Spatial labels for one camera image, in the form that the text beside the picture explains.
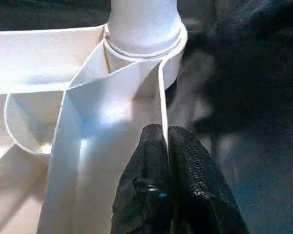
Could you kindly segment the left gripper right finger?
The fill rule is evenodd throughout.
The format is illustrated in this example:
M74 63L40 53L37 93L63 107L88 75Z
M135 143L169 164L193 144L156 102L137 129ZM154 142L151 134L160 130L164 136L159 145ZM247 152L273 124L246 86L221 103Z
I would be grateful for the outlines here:
M179 234L247 234L223 174L195 134L169 128L169 156Z

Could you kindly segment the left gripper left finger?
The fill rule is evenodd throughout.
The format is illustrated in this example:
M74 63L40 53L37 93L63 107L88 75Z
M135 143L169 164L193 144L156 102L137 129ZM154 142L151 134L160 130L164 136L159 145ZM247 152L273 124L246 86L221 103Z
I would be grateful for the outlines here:
M112 206L112 234L167 234L170 230L169 166L159 124L143 128L124 169Z

